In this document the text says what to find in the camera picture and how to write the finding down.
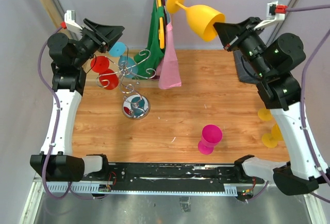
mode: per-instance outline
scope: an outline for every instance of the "black cable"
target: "black cable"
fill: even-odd
[[[252,75],[252,74],[247,70],[247,68],[245,67],[245,64],[244,64],[243,56],[241,56],[241,62],[242,62],[242,66],[243,66],[245,72],[246,72],[251,78],[253,78],[253,79],[257,80],[257,81],[260,81],[260,78],[259,78],[259,77],[257,77],[256,75]]]
[[[94,54],[94,57],[95,57],[94,65],[87,71],[86,74],[88,74],[95,67],[95,65],[96,65],[97,56]]]

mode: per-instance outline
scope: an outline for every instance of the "yellow hanger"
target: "yellow hanger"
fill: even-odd
[[[161,0],[157,0],[157,9],[162,6]],[[159,18],[159,30],[158,30],[158,39],[159,39],[159,47],[164,49],[165,47],[165,35],[164,35],[164,22],[163,18]]]

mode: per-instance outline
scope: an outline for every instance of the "round chrome base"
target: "round chrome base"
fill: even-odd
[[[139,120],[148,115],[150,102],[146,97],[141,97],[138,94],[134,94],[125,99],[122,106],[124,116],[129,119]]]

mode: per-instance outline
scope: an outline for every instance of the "pink cup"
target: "pink cup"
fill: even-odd
[[[202,130],[202,139],[198,143],[198,150],[206,155],[211,154],[221,139],[222,131],[219,127],[213,124],[206,125]]]

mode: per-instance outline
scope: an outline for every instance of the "green apron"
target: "green apron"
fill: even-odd
[[[159,39],[158,39],[158,28],[159,28],[159,18],[164,18],[164,7],[161,6],[157,9],[156,0],[154,0],[153,5],[153,12],[151,15],[151,23],[150,23],[150,30],[149,30],[149,38],[147,44],[147,50],[151,52],[149,59],[144,61],[143,63],[138,65],[138,74],[144,77],[151,77],[153,76],[153,71],[149,70],[150,74],[146,72],[147,69],[152,68],[154,70],[157,69],[158,65],[160,64],[161,60],[164,58],[164,52],[159,47]],[[148,52],[145,55],[137,54],[134,56],[134,60],[136,63],[139,63],[143,59],[147,58],[149,55]]]

